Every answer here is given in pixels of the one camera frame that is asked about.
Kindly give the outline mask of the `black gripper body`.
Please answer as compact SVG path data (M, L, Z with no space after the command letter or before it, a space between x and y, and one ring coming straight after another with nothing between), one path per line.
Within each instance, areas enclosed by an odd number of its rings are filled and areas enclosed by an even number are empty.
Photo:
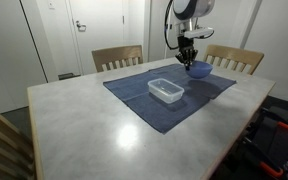
M193 62L198 53L198 51L194 48L194 41L184 36L179 36L177 40L179 46L179 53L182 55L184 61L183 64L185 64L185 61L189 58L191 58Z

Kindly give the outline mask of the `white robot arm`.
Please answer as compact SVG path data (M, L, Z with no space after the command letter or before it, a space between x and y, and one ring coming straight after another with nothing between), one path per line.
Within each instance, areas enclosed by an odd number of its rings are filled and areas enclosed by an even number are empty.
M186 70L190 69L198 51L194 48L194 39L207 39L214 34L214 29L197 24L200 17L208 15L215 5L215 0L173 0L173 14L179 27L177 36L179 52L175 55Z

